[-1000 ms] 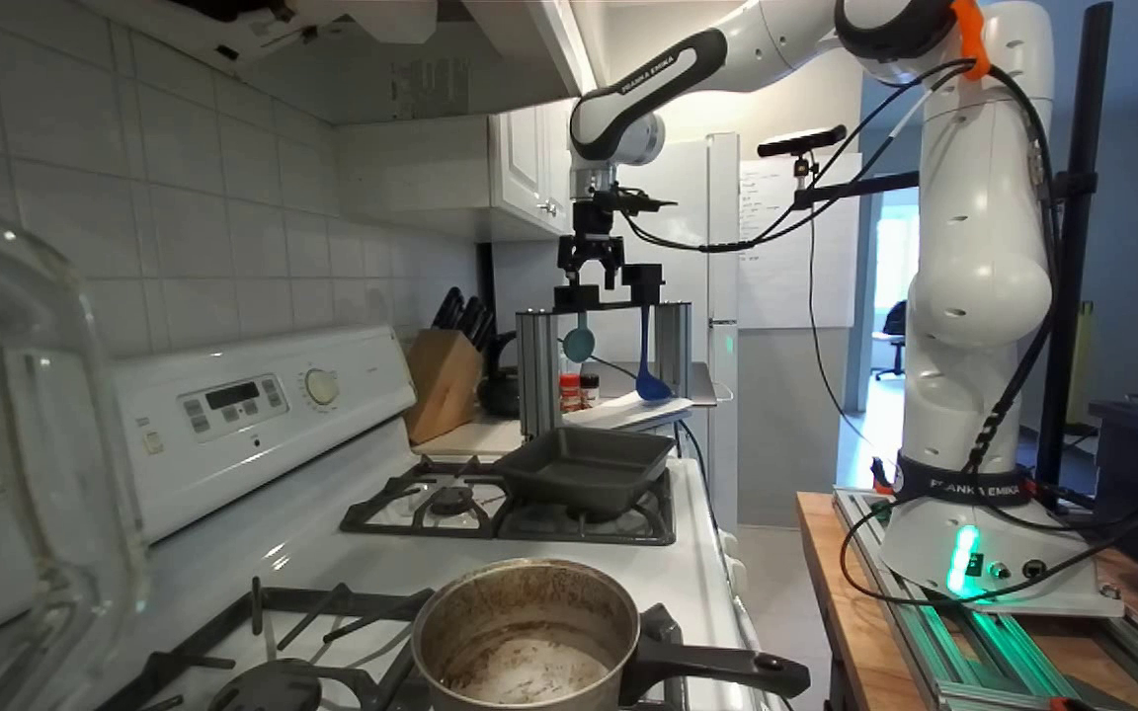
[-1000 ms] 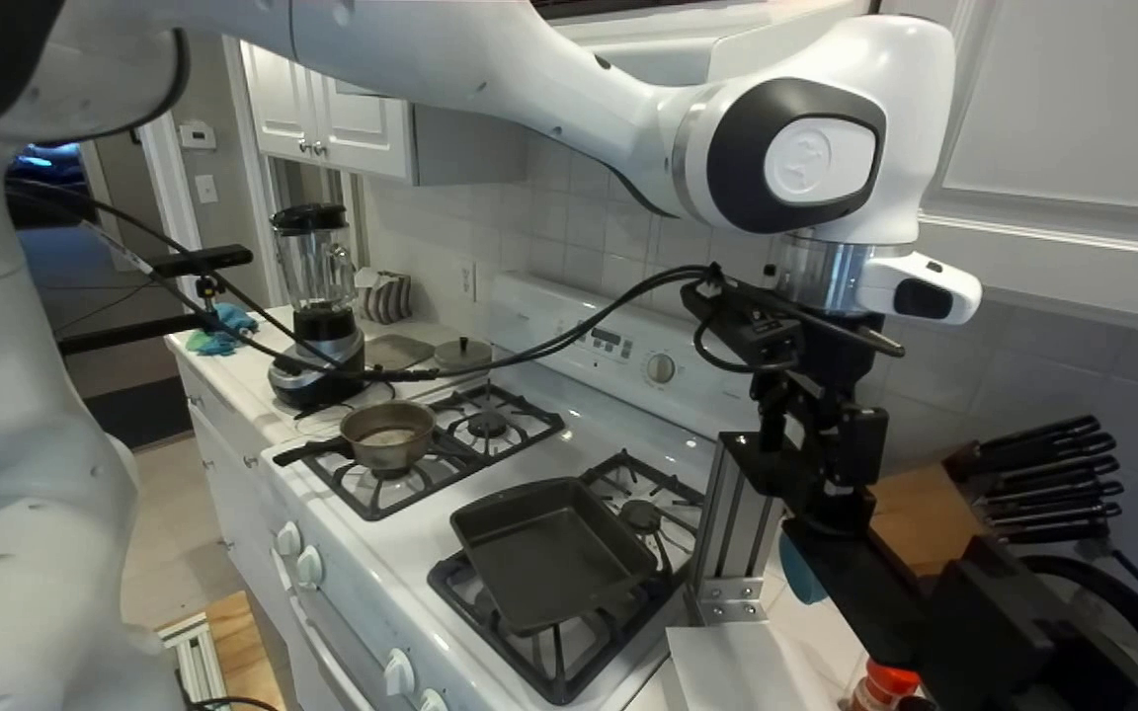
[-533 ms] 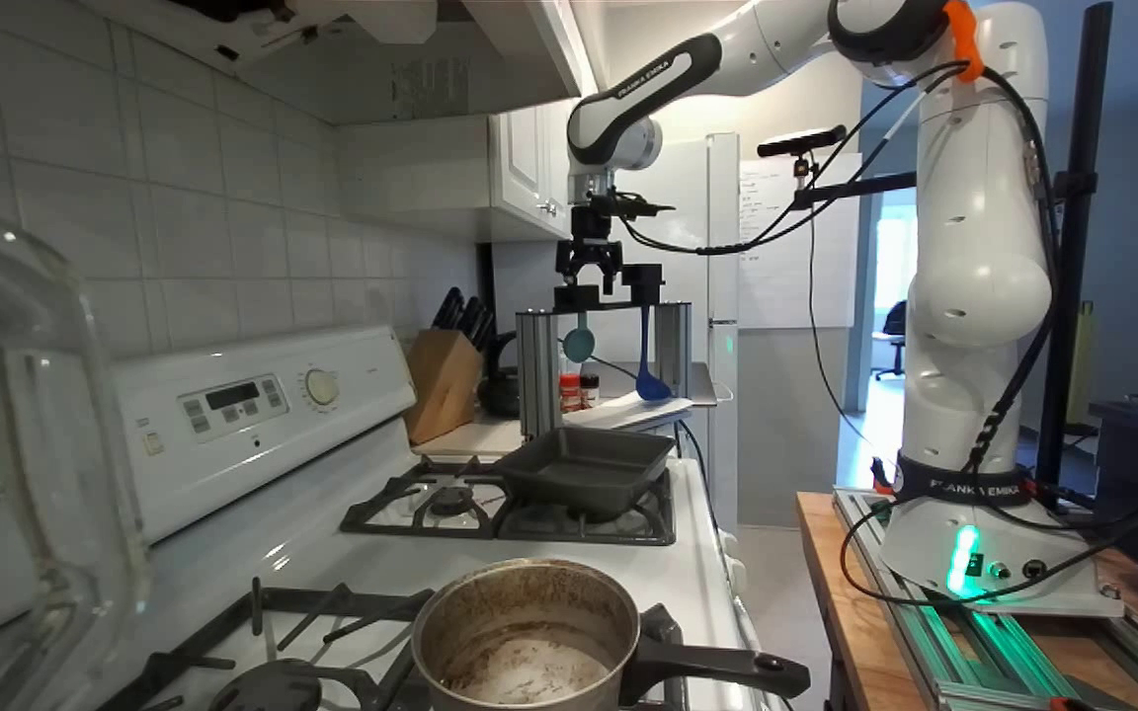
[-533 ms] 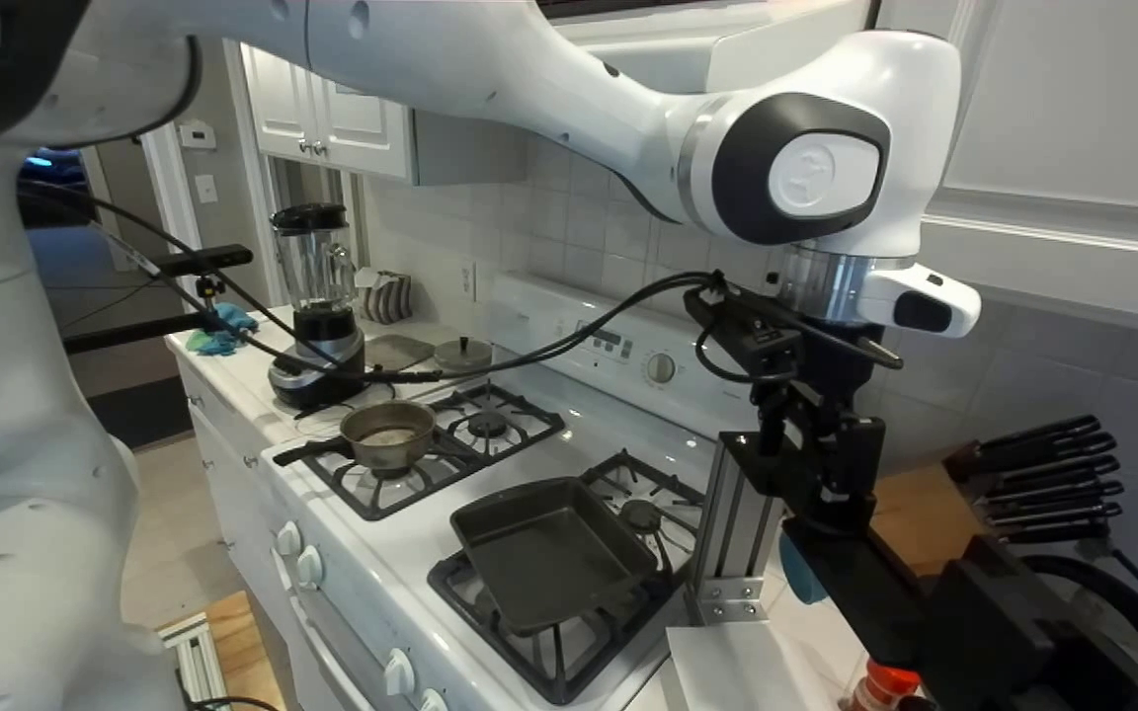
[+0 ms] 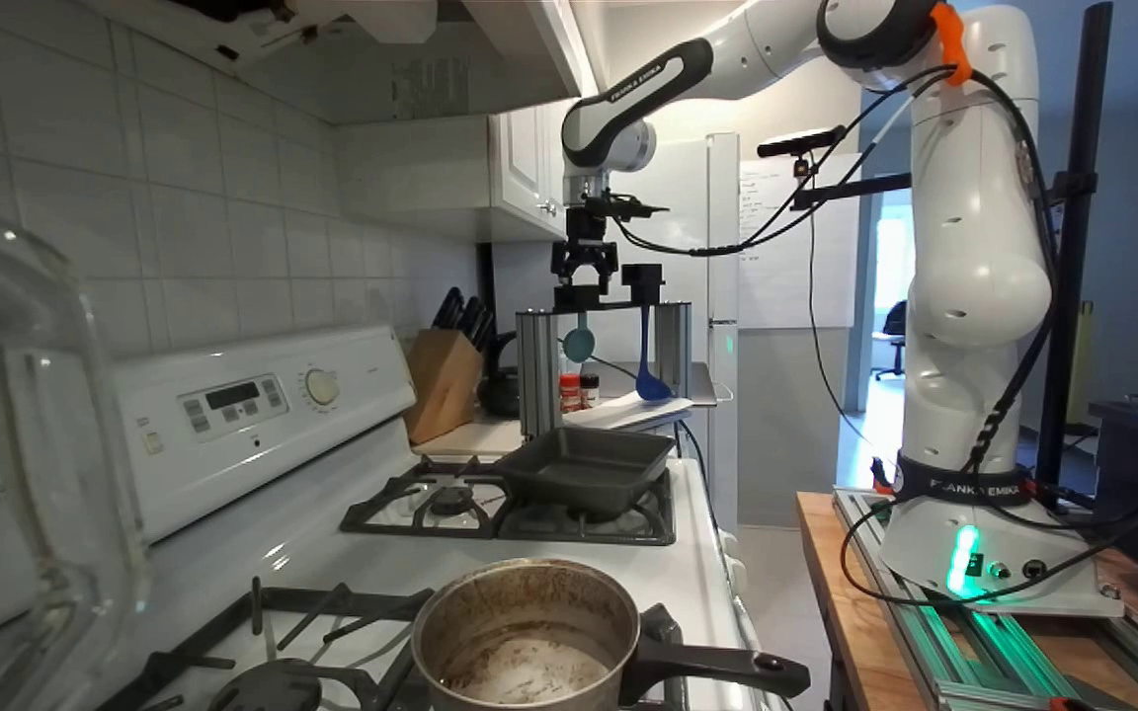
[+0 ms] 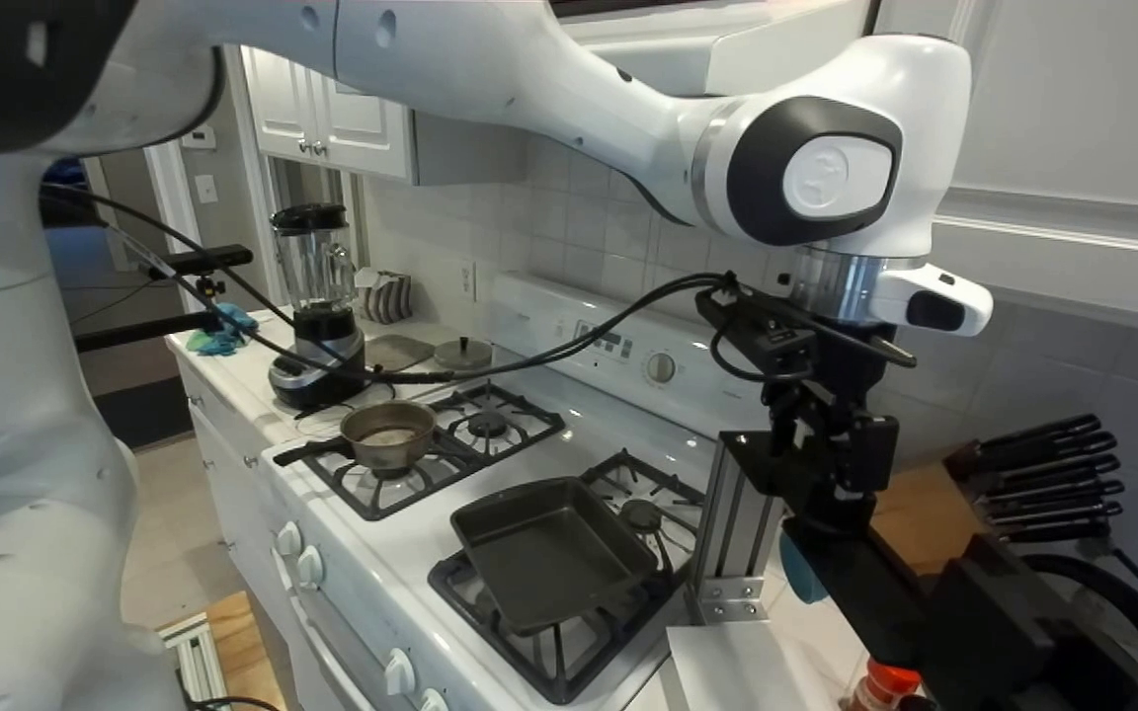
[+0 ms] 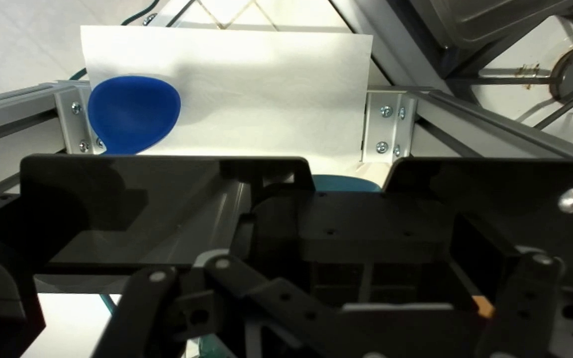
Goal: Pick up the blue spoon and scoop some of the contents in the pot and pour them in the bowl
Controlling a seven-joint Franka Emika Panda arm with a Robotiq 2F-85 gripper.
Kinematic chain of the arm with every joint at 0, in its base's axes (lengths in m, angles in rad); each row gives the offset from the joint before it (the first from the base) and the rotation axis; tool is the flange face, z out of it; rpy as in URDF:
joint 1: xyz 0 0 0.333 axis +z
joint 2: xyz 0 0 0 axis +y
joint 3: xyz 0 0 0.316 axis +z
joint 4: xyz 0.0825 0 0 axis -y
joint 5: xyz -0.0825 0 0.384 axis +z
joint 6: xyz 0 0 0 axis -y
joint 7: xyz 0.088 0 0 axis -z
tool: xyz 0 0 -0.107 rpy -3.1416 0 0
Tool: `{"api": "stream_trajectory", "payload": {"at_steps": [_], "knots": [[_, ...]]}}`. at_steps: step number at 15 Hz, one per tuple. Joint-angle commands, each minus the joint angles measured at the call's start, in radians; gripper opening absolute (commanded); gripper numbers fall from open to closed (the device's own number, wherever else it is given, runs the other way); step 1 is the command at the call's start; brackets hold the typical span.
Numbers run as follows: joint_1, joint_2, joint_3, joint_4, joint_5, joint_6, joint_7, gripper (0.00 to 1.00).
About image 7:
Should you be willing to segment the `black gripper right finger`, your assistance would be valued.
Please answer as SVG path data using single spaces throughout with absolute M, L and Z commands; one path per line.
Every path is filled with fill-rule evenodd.
M 460 216 L 452 258 L 492 303 L 478 358 L 573 358 L 573 276 L 563 258 L 519 250 L 478 216 Z

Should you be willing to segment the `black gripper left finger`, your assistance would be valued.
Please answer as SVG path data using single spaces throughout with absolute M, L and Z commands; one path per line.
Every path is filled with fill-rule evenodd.
M 340 358 L 340 313 L 233 254 L 133 272 L 94 358 L 181 358 L 213 339 L 231 358 Z

